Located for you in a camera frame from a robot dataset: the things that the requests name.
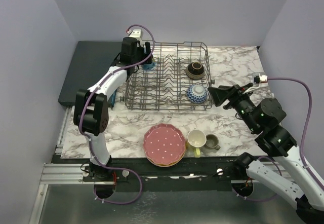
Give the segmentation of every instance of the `bowl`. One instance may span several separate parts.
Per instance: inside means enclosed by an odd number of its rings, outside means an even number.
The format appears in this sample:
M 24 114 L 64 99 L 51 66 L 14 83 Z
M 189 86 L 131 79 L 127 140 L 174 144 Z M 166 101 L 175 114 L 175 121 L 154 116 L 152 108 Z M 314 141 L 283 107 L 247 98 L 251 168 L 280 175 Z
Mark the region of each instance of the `bowl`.
M 155 59 L 152 58 L 152 63 L 144 63 L 141 66 L 143 70 L 152 70 L 155 67 L 155 64 Z
M 206 144 L 205 147 L 208 149 L 215 149 L 219 150 L 221 147 L 218 145 L 219 140 L 215 134 L 208 134 L 206 135 Z
M 205 75 L 205 68 L 199 62 L 192 62 L 186 67 L 185 71 L 192 80 L 200 80 Z
M 201 85 L 192 85 L 188 88 L 187 97 L 192 103 L 201 104 L 207 99 L 207 90 Z

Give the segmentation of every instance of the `blue and white bowl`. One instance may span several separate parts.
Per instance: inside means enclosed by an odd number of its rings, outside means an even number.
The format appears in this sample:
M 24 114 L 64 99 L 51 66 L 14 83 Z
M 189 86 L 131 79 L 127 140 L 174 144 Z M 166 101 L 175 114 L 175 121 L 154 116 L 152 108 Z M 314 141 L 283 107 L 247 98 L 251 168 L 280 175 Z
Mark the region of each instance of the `blue and white bowl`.
M 207 99 L 207 90 L 201 85 L 192 85 L 188 88 L 187 97 L 192 103 L 201 104 Z

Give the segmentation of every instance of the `gray wall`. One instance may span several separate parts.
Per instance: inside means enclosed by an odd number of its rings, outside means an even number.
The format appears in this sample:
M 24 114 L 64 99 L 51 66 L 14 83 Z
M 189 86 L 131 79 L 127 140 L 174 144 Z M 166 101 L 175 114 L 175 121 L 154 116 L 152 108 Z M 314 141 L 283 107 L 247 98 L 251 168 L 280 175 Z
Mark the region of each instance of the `gray wall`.
M 54 0 L 0 0 L 0 219 L 28 223 L 75 39 Z
M 305 143 L 305 155 L 324 177 L 322 136 L 324 123 L 324 0 L 287 0 L 260 48 L 269 76 L 294 77 L 308 84 L 313 110 Z M 305 89 L 293 82 L 270 83 L 287 112 L 284 126 L 300 142 L 307 114 Z
M 158 42 L 261 45 L 286 0 L 55 0 L 77 40 L 119 41 L 134 23 Z

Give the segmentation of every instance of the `screw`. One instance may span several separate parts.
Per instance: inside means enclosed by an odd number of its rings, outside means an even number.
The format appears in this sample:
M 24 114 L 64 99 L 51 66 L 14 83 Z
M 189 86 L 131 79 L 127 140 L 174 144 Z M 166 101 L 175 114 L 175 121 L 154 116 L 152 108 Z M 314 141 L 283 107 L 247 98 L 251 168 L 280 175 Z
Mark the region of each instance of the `screw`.
M 221 175 L 224 174 L 224 171 L 223 171 L 223 169 L 218 168 L 218 169 L 216 170 L 216 173 L 217 173 L 218 176 L 221 176 Z
M 123 175 L 124 177 L 127 177 L 128 175 L 130 175 L 130 172 L 127 171 L 127 170 L 123 170 L 122 175 Z

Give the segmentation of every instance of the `brown bowl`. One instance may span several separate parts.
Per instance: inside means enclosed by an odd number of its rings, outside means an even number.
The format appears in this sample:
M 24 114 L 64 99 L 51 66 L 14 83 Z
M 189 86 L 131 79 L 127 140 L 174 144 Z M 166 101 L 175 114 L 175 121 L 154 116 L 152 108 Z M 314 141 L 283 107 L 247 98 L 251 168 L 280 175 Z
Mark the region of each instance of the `brown bowl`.
M 199 62 L 192 62 L 186 67 L 186 74 L 192 80 L 200 80 L 205 75 L 205 68 Z

